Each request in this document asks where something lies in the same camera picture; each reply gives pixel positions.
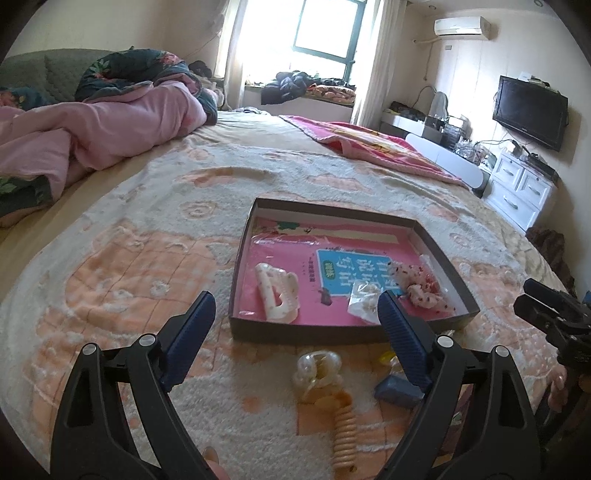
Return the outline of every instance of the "tray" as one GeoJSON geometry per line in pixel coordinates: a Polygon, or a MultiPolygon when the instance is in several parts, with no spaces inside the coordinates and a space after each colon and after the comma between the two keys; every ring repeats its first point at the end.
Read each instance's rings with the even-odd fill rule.
{"type": "Polygon", "coordinates": [[[401,293],[387,273],[390,259],[419,263],[428,255],[453,314],[413,306],[405,310],[435,332],[465,327],[479,308],[435,240],[415,220],[360,210],[257,198],[242,235],[230,292],[232,336],[283,345],[386,342],[380,325],[347,312],[355,279],[401,293]],[[297,274],[300,310],[292,323],[265,319],[254,266],[266,262],[297,274]]]}

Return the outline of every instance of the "bed sheet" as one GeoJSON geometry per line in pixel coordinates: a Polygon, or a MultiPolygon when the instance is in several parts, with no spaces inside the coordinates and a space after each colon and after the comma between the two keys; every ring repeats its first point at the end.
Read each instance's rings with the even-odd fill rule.
{"type": "MultiPolygon", "coordinates": [[[[295,472],[309,480],[365,480],[378,473],[411,419],[372,397],[387,373],[378,359],[388,345],[334,348],[359,427],[356,472],[334,476],[331,418],[297,404],[290,384],[298,355],[321,346],[231,337],[234,260],[257,196],[419,220],[482,311],[457,339],[482,350],[506,345],[531,402],[539,401],[555,350],[513,315],[512,302],[528,277],[561,284],[523,235],[462,187],[336,157],[278,118],[230,113],[215,127],[93,174],[0,245],[0,268],[12,275],[0,280],[0,406],[43,465],[80,348],[88,341],[129,345],[208,289],[216,321],[186,382],[171,394],[196,445],[216,447],[233,480],[287,480],[295,472]],[[18,279],[15,268],[24,269],[18,279]]],[[[138,450],[154,461],[130,390],[122,395],[138,450]]]]}

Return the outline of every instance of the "white chest of drawers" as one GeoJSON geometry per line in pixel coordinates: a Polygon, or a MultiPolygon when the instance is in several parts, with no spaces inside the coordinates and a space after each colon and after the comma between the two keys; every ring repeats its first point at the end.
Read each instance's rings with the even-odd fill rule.
{"type": "Polygon", "coordinates": [[[511,224],[525,232],[550,213],[556,185],[527,163],[501,154],[482,200],[511,224]]]}

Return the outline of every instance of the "white curtain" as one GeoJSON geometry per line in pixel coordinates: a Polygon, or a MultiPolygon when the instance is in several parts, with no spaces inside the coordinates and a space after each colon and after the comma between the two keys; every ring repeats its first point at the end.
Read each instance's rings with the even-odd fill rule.
{"type": "Polygon", "coordinates": [[[239,41],[248,0],[230,0],[220,36],[215,76],[224,78],[226,103],[240,108],[244,97],[244,54],[239,41]]]}
{"type": "Polygon", "coordinates": [[[407,0],[373,0],[365,16],[366,35],[360,38],[355,71],[359,73],[351,123],[377,130],[394,79],[407,0]]]}

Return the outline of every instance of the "blue label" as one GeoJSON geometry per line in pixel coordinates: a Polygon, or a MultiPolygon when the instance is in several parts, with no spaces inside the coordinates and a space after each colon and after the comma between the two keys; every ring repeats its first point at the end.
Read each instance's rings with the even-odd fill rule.
{"type": "Polygon", "coordinates": [[[402,295],[388,273],[391,261],[388,257],[335,250],[318,250],[317,254],[322,287],[331,295],[351,295],[355,280],[368,281],[402,295]]]}

